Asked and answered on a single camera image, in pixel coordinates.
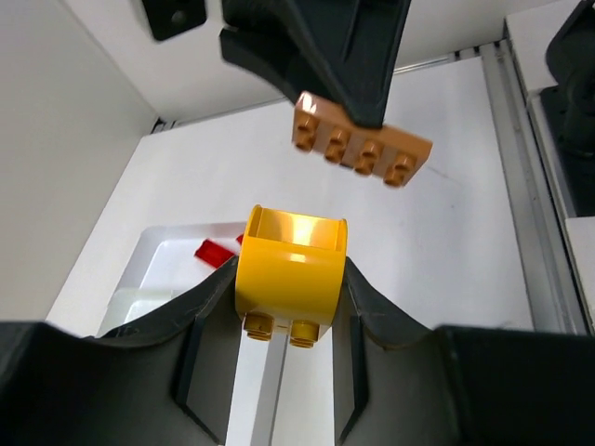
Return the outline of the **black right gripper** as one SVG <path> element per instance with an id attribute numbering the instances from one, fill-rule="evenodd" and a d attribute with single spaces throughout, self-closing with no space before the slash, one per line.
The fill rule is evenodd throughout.
<path id="1" fill-rule="evenodd" d="M 142 0 L 152 37 L 166 41 L 194 28 L 207 19 L 205 0 Z"/>

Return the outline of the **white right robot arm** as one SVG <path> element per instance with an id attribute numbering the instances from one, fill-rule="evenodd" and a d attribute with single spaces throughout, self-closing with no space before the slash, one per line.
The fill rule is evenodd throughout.
<path id="1" fill-rule="evenodd" d="M 378 130 L 410 5 L 406 1 L 225 1 L 222 58 L 297 101 L 304 92 Z M 572 204 L 594 213 L 594 5 L 579 2 L 550 41 L 555 84 L 541 92 Z"/>

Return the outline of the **yellow lego brick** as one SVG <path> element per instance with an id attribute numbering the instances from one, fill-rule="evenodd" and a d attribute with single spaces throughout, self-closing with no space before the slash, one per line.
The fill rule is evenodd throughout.
<path id="1" fill-rule="evenodd" d="M 247 335 L 312 348 L 332 325 L 347 258 L 345 219 L 257 205 L 247 221 L 235 278 L 235 309 Z"/>

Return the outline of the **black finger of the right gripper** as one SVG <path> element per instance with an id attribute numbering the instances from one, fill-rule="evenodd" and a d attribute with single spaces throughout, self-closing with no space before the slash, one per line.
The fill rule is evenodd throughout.
<path id="1" fill-rule="evenodd" d="M 224 1 L 222 58 L 291 102 L 310 92 L 382 126 L 410 0 Z"/>

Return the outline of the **red lego brick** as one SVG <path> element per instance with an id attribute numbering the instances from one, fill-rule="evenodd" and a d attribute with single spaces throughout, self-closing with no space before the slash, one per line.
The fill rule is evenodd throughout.
<path id="1" fill-rule="evenodd" d="M 206 263 L 209 267 L 218 269 L 231 258 L 240 254 L 243 238 L 243 235 L 238 235 L 234 239 L 236 246 L 233 249 L 218 241 L 204 239 L 200 246 L 195 250 L 193 256 Z"/>

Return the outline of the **brown 2x2 lego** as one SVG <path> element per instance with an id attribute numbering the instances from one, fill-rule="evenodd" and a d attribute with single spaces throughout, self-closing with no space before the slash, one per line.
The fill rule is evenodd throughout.
<path id="1" fill-rule="evenodd" d="M 428 139 L 390 125 L 355 125 L 338 104 L 306 91 L 294 107 L 292 142 L 301 151 L 318 152 L 330 164 L 379 177 L 393 188 L 409 182 L 433 146 Z"/>

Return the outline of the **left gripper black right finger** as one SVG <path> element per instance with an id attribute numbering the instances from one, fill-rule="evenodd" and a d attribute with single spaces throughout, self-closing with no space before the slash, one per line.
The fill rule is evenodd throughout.
<path id="1" fill-rule="evenodd" d="M 590 445 L 590 336 L 429 329 L 348 262 L 332 325 L 338 445 Z"/>

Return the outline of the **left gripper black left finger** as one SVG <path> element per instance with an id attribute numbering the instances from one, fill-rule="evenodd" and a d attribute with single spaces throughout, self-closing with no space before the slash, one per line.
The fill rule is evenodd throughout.
<path id="1" fill-rule="evenodd" d="M 1 325 L 5 445 L 222 445 L 242 324 L 231 259 L 101 337 Z"/>

